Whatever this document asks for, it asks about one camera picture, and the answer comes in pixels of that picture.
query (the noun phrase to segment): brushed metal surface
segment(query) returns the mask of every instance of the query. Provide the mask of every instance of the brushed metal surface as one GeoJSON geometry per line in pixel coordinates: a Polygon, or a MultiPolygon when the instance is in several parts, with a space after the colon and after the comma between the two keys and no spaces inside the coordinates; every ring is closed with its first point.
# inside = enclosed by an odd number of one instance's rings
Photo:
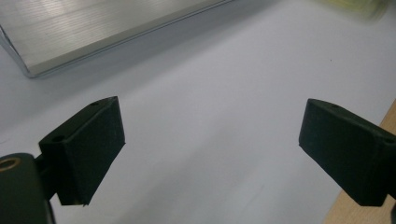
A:
{"type": "Polygon", "coordinates": [[[0,43],[28,77],[225,0],[2,0],[0,43]]]}

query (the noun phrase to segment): black clamp jaw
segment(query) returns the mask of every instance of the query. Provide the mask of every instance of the black clamp jaw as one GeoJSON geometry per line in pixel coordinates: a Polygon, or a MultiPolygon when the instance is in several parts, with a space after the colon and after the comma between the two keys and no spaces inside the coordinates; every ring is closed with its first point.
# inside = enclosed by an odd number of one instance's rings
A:
{"type": "Polygon", "coordinates": [[[339,105],[309,99],[301,148],[359,205],[396,198],[396,136],[339,105]]]}
{"type": "Polygon", "coordinates": [[[42,154],[0,158],[0,223],[52,224],[50,198],[89,204],[125,144],[117,97],[80,110],[39,142],[42,154]]]}

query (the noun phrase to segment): wooden edge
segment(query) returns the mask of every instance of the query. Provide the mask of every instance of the wooden edge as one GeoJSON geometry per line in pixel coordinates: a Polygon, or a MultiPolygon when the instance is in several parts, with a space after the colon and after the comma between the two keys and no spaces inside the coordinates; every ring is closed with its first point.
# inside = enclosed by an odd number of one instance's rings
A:
{"type": "MultiPolygon", "coordinates": [[[[396,100],[380,127],[396,134],[396,100]]],[[[395,200],[388,196],[382,207],[361,207],[342,190],[323,224],[390,224],[390,212],[394,204],[395,200]]]]}

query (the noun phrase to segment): white table surface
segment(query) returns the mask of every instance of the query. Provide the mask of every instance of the white table surface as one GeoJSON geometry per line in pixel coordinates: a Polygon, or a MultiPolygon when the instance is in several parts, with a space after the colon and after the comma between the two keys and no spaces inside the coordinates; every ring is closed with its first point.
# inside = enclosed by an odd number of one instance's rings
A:
{"type": "Polygon", "coordinates": [[[339,187],[298,147],[307,98],[378,124],[396,97],[396,7],[363,24],[311,1],[237,0],[29,79],[0,49],[0,156],[120,97],[127,144],[58,224],[320,223],[339,187]]]}

